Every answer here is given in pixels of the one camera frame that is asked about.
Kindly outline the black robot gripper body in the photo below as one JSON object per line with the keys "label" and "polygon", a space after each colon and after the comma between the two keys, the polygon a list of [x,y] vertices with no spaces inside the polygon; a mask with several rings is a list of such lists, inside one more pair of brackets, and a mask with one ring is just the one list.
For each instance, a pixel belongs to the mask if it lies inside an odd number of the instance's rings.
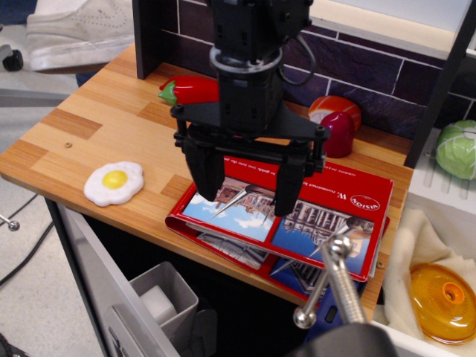
{"label": "black robot gripper body", "polygon": [[219,84],[219,100],[176,104],[176,146],[184,153],[189,128],[199,128],[212,138],[216,150],[226,155],[276,164],[280,147],[310,144],[306,176],[323,170],[324,142],[329,130],[295,114],[283,101],[283,52],[262,59],[239,59],[213,48],[210,63]]}

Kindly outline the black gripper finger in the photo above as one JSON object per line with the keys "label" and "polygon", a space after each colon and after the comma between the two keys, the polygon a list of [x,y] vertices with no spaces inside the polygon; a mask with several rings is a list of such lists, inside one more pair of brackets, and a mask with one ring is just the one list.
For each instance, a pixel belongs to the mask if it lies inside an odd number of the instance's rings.
{"label": "black gripper finger", "polygon": [[186,162],[199,194],[214,201],[225,179],[223,154],[199,128],[189,128],[184,139]]}
{"label": "black gripper finger", "polygon": [[286,216],[293,211],[306,177],[310,149],[310,144],[289,144],[280,147],[276,154],[279,164],[274,197],[276,216]]}

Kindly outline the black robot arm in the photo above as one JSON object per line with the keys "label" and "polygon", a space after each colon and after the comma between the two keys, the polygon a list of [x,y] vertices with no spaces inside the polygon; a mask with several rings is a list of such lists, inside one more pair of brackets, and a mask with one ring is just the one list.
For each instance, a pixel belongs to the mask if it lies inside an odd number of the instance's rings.
{"label": "black robot arm", "polygon": [[219,99],[178,104],[174,135],[198,192],[214,200],[225,179],[225,156],[278,166],[274,212],[290,214],[305,178],[324,168],[329,130],[283,101],[283,46],[301,40],[309,1],[210,1],[210,63]]}

